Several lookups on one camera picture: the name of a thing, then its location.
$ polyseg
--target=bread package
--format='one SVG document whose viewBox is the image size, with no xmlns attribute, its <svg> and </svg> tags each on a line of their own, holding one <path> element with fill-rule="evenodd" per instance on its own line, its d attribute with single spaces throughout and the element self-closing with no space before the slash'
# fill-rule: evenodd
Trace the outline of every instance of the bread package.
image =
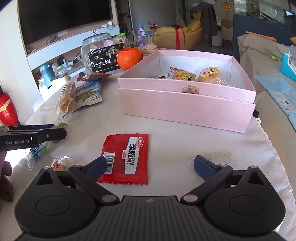
<svg viewBox="0 0 296 241">
<path fill-rule="evenodd" d="M 218 67 L 210 67 L 204 69 L 200 72 L 200 75 L 198 76 L 197 80 L 205 83 L 229 86 L 228 81 L 221 74 Z"/>
<path fill-rule="evenodd" d="M 59 121 L 70 114 L 75 107 L 76 81 L 69 81 L 63 88 L 59 101 L 57 103 L 57 114 Z"/>
<path fill-rule="evenodd" d="M 195 74 L 190 73 L 183 69 L 177 69 L 171 67 L 171 72 L 173 73 L 173 80 L 188 80 L 188 81 L 195 81 Z"/>
</svg>

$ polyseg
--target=yellow sofa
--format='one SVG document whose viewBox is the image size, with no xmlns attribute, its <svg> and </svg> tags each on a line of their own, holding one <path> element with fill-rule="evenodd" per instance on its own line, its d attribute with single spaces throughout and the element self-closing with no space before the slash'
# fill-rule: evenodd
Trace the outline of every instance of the yellow sofa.
<svg viewBox="0 0 296 241">
<path fill-rule="evenodd" d="M 185 33 L 185 45 L 184 36 L 182 29 L 178 30 L 180 37 L 180 49 L 190 50 L 195 47 L 195 45 L 202 38 L 202 27 L 200 23 L 201 12 L 194 14 L 194 21 L 184 27 L 183 31 Z M 153 43 L 157 45 L 158 48 L 167 49 L 177 49 L 176 46 L 176 30 L 174 27 L 161 27 L 159 28 L 152 39 Z"/>
</svg>

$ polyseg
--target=white tablecloth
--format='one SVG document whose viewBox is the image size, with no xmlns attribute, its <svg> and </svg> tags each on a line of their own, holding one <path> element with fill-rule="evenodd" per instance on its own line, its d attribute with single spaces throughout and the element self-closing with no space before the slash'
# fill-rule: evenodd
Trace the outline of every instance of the white tablecloth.
<svg viewBox="0 0 296 241">
<path fill-rule="evenodd" d="M 289 241 L 296 239 L 296 207 L 292 188 L 279 156 L 254 118 L 246 133 L 242 134 L 124 115 L 118 98 L 118 76 L 113 75 L 104 81 L 102 103 L 82 107 L 72 114 L 73 127 L 68 130 L 67 138 L 53 144 L 32 171 L 24 162 L 14 168 L 11 177 L 14 202 L 2 202 L 0 209 L 1 241 L 12 241 L 21 234 L 14 217 L 14 207 L 43 166 L 51 165 L 53 158 L 64 155 L 68 155 L 73 164 L 84 165 L 100 156 L 108 135 L 117 133 L 149 134 L 149 184 L 102 185 L 120 198 L 123 195 L 184 195 L 203 182 L 194 171 L 196 155 L 203 155 L 215 164 L 229 164 L 234 169 L 244 170 L 249 165 L 257 165 L 285 203 L 286 217 L 279 234 Z M 59 93 L 56 92 L 45 102 L 28 124 L 54 123 Z"/>
</svg>

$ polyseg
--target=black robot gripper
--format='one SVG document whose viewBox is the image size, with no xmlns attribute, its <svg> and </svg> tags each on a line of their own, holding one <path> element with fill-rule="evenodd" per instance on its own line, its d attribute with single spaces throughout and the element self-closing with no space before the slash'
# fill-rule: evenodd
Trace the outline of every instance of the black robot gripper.
<svg viewBox="0 0 296 241">
<path fill-rule="evenodd" d="M 15 207 L 19 241 L 219 240 L 283 241 L 275 232 L 285 206 L 257 166 L 233 170 L 202 156 L 204 183 L 176 196 L 119 198 L 96 183 L 104 157 L 55 172 L 44 167 Z"/>
</svg>

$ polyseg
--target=glass jar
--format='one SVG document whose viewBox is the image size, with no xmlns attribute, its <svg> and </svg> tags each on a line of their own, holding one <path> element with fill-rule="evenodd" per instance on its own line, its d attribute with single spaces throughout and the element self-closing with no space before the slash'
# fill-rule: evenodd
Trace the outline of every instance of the glass jar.
<svg viewBox="0 0 296 241">
<path fill-rule="evenodd" d="M 68 73 L 68 69 L 66 67 L 60 65 L 57 68 L 57 71 L 56 71 L 55 75 L 58 76 L 58 75 L 63 74 L 63 73 Z"/>
<path fill-rule="evenodd" d="M 83 40 L 81 47 L 82 64 L 91 73 L 93 71 L 89 61 L 89 52 L 115 44 L 113 38 L 109 33 L 96 34 L 96 31 L 93 31 L 93 33 L 93 36 L 90 36 Z"/>
</svg>

